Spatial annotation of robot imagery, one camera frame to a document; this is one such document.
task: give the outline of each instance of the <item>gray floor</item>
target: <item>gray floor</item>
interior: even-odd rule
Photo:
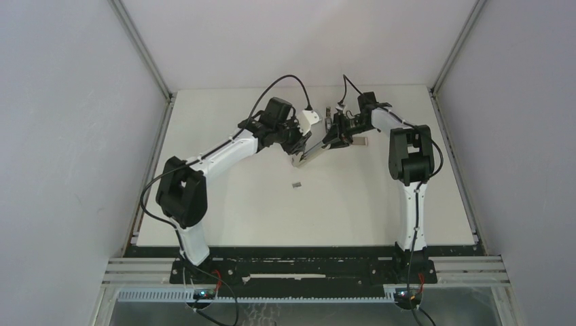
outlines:
[[[422,307],[437,325],[500,325],[489,289],[427,289]],[[214,304],[204,310],[231,324],[233,304]],[[431,325],[418,312],[423,325]],[[214,325],[182,304],[119,302],[111,325]],[[410,311],[393,304],[241,304],[243,326],[292,325],[417,325]]]

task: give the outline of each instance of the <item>metal corner post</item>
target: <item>metal corner post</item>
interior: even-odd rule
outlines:
[[[136,26],[134,25],[132,18],[130,18],[128,11],[126,10],[126,6],[122,2],[122,0],[108,0],[108,3],[110,3],[112,10],[116,13],[116,16],[118,17],[118,20],[124,27],[124,30],[128,35],[128,38],[130,38],[130,41],[136,48],[136,51],[138,52],[140,59],[142,59],[142,62],[144,63],[148,71],[152,74],[152,77],[154,78],[156,85],[158,85],[158,88],[160,89],[161,93],[164,95],[166,100],[169,101],[172,94],[168,89],[168,85],[166,85],[164,78],[162,78],[160,70],[158,70],[158,66],[156,66],[156,63],[154,62],[148,48],[144,44],[144,41],[142,40],[142,37],[140,36],[138,29],[136,29]]]
[[[460,196],[462,197],[464,210],[466,212],[466,216],[468,217],[470,228],[472,229],[472,233],[479,238],[480,243],[484,247],[484,250],[487,252],[482,226],[478,223],[476,219],[474,205],[472,203],[472,199],[468,191],[469,187],[467,186],[467,183],[465,182],[464,177],[462,176],[460,168],[461,164],[455,152],[454,145],[452,144],[452,136],[450,134],[450,129],[448,128],[448,126],[444,121],[442,111],[437,101],[437,97],[432,93],[432,91],[430,91],[430,100],[432,102],[432,106],[434,107],[434,114],[436,115],[436,120],[438,120],[438,125],[440,126],[440,132],[442,133],[442,138],[444,140],[444,143],[446,144],[446,150],[448,150],[448,159],[452,165],[452,168],[454,169],[454,178],[456,179],[456,184],[458,185],[458,190],[460,192]]]
[[[460,34],[458,35],[456,42],[452,46],[450,54],[446,58],[444,65],[442,65],[442,69],[440,69],[440,73],[438,74],[438,77],[436,77],[434,85],[432,85],[431,87],[431,92],[433,96],[436,96],[440,91],[440,88],[442,87],[444,80],[446,80],[446,76],[448,75],[450,69],[454,65],[454,61],[456,60],[458,53],[462,49],[462,46],[464,45],[466,40],[468,39],[468,36],[470,36],[472,28],[476,24],[476,21],[478,21],[478,17],[480,17],[480,14],[482,13],[482,10],[486,6],[487,2],[488,0],[476,0],[476,3],[474,4],[472,11],[470,12],[470,15],[468,15],[468,19],[466,19],[464,27],[460,31]]]

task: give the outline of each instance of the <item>white wall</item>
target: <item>white wall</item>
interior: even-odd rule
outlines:
[[[489,1],[440,94],[527,325],[576,312],[576,2]]]
[[[172,91],[432,86],[475,0],[124,0]]]
[[[85,325],[164,99],[109,4],[0,4],[2,325]]]

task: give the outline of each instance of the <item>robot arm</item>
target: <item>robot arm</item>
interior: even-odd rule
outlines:
[[[272,144],[280,144],[289,155],[304,150],[311,126],[320,117],[314,111],[304,110],[288,119],[291,110],[294,110],[292,104],[271,98],[264,111],[239,123],[240,129],[234,136],[207,154],[187,160],[172,157],[164,165],[165,175],[160,179],[156,202],[176,222],[181,250],[194,265],[200,265],[209,255],[201,222],[208,209],[207,184],[237,162]]]
[[[351,117],[345,114],[344,107],[336,107],[324,139],[308,151],[293,156],[293,165],[301,166],[328,149],[348,147],[353,141],[353,135],[362,132],[376,129],[387,134],[390,138],[390,176],[400,181],[400,231],[396,241],[397,250],[402,253],[410,251],[414,231],[417,231],[414,250],[422,251],[426,247],[424,210],[418,209],[417,212],[416,204],[419,208],[424,207],[427,181],[434,170],[430,128],[409,124],[391,112],[388,103],[377,103],[373,92],[359,96],[358,105],[360,113]]]

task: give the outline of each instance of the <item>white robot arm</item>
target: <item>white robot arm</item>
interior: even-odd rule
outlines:
[[[176,222],[181,254],[195,266],[209,255],[201,222],[207,210],[206,186],[237,162],[272,144],[280,144],[289,155],[303,151],[311,126],[320,116],[304,110],[288,119],[291,110],[292,104],[271,98],[264,111],[239,123],[240,129],[208,154],[187,160],[172,157],[164,165],[167,175],[160,179],[156,202]]]
[[[384,109],[372,111],[372,126],[388,135],[392,135],[392,130],[394,129],[412,131],[410,127],[398,122]],[[416,237],[414,250],[422,250],[426,247],[423,223],[424,209],[419,209],[419,212],[416,212],[416,201],[418,201],[419,207],[424,207],[424,194],[428,185],[427,183],[420,184],[420,181],[413,181],[408,185],[403,182],[397,184],[400,191],[400,230],[396,243],[400,249],[410,250],[412,248],[414,230],[417,228],[418,236]]]

